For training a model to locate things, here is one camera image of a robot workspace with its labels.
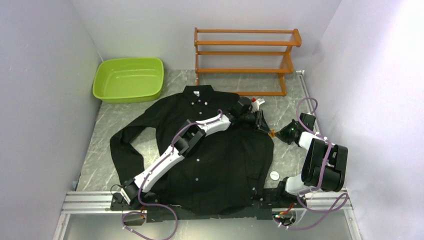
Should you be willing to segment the orange round brooch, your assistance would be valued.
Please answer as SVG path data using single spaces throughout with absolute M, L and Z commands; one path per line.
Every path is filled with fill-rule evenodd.
M 271 138 L 275 138 L 275 137 L 276 137 L 276 132 L 272 129 L 270 132 L 268 132 L 268 135 L 269 135 Z

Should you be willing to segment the white round brooch back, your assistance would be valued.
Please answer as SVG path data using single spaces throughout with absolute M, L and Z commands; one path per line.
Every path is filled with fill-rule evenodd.
M 280 179 L 280 174 L 277 171 L 271 171 L 269 173 L 269 177 L 273 180 L 273 181 L 278 181 Z

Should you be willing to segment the black button shirt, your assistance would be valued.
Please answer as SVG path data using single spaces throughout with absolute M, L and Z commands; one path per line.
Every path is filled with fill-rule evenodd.
M 186 120 L 212 118 L 239 98 L 199 85 L 186 86 L 181 93 L 155 102 L 109 141 L 119 181 L 124 183 L 143 172 L 144 158 L 132 142 L 146 128 L 155 129 L 158 151 L 163 154 Z M 236 125 L 206 137 L 151 190 L 166 205 L 180 205 L 200 215 L 223 214 L 250 206 L 252 196 L 262 194 L 273 155 L 274 142 L 268 134 Z

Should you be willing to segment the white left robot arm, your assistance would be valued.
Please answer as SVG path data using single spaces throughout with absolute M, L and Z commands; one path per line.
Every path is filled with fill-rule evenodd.
M 143 204 L 144 196 L 154 184 L 173 166 L 195 152 L 204 138 L 228 130 L 238 124 L 246 124 L 256 132 L 268 134 L 270 129 L 265 123 L 261 105 L 263 98 L 241 97 L 229 110 L 219 109 L 218 114 L 206 120 L 187 119 L 172 138 L 164 153 L 147 169 L 125 181 L 113 197 L 130 210 L 137 210 Z

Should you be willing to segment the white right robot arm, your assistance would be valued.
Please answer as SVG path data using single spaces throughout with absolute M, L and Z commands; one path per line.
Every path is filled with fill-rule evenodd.
M 307 150 L 301 173 L 285 177 L 278 183 L 275 202 L 282 208 L 293 203 L 295 196 L 308 190 L 339 192 L 345 182 L 348 148 L 331 143 L 313 131 L 316 118 L 301 113 L 299 120 L 292 120 L 276 133 L 286 144 L 295 143 Z

